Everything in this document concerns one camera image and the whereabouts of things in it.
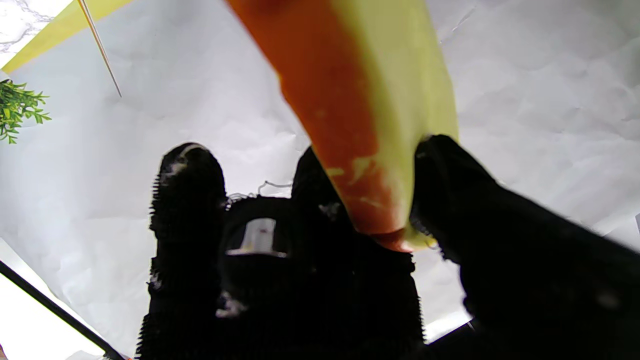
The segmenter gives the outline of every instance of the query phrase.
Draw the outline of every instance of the green plant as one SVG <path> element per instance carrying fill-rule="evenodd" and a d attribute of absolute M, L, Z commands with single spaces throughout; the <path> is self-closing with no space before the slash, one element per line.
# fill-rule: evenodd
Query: green plant
<path fill-rule="evenodd" d="M 0 141 L 8 139 L 9 143 L 15 143 L 18 128 L 22 127 L 22 119 L 33 117 L 36 123 L 42 124 L 45 120 L 51 120 L 38 106 L 45 104 L 42 92 L 36 94 L 25 90 L 26 84 L 14 84 L 11 80 L 0 82 Z"/>

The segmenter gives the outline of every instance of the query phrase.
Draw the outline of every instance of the carrot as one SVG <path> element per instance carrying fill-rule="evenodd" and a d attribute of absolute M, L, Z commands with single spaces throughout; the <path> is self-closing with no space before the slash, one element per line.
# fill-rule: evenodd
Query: carrot
<path fill-rule="evenodd" d="M 413 154 L 457 136 L 424 0 L 227 0 L 280 76 L 352 223 L 394 250 L 407 227 Z"/>

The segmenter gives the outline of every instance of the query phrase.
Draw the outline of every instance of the wooden skewer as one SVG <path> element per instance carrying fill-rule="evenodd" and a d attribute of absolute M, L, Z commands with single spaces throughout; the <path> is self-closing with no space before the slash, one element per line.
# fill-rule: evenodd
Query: wooden skewer
<path fill-rule="evenodd" d="M 109 75 L 111 75 L 113 84 L 116 86 L 118 95 L 122 97 L 122 93 L 120 92 L 120 87 L 118 86 L 116 77 L 113 75 L 113 71 L 111 70 L 111 65 L 109 64 L 109 59 L 107 58 L 107 52 L 104 50 L 104 46 L 102 46 L 102 41 L 100 40 L 100 36 L 98 35 L 98 30 L 95 28 L 95 24 L 93 23 L 93 19 L 91 18 L 89 7 L 87 7 L 86 2 L 84 0 L 78 0 L 78 3 L 80 4 L 80 8 L 82 8 L 82 12 L 84 13 L 84 17 L 86 18 L 86 21 L 89 23 L 89 28 L 93 33 L 93 38 L 95 39 L 95 43 L 98 44 L 98 48 L 100 49 L 100 54 L 102 55 L 102 59 L 104 60 L 105 65 L 107 65 L 107 69 L 109 70 Z"/>

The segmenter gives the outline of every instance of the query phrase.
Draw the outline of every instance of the black cable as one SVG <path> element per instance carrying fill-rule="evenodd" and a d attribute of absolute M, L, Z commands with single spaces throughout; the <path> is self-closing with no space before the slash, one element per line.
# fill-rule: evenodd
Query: black cable
<path fill-rule="evenodd" d="M 23 279 L 17 272 L 13 271 L 9 266 L 0 261 L 0 274 L 3 274 L 12 283 L 16 284 L 20 289 L 29 294 L 41 305 L 46 307 L 49 311 L 57 315 L 64 322 L 73 327 L 77 332 L 81 333 L 85 338 L 89 339 L 92 343 L 104 350 L 104 357 L 110 360 L 126 360 L 119 352 L 117 352 L 107 341 L 102 339 L 99 335 L 91 331 L 88 327 L 84 326 L 81 322 L 76 320 L 71 314 L 66 312 L 55 302 L 51 301 L 46 295 L 41 293 L 33 285 Z"/>

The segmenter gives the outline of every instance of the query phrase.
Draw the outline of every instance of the white paper backdrop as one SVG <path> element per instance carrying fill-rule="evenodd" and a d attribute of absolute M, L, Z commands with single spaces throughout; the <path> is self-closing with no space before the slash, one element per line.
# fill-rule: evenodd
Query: white paper backdrop
<path fill-rule="evenodd" d="M 501 181 L 607 233 L 640 212 L 640 2 L 429 0 L 461 141 Z M 229 192 L 287 183 L 308 144 L 222 1 L 135 0 L 12 74 L 54 120 L 0 145 L 0 236 L 114 346 L 133 353 L 154 239 L 150 185 L 195 140 Z M 415 274 L 429 336 L 467 318 L 451 264 Z"/>

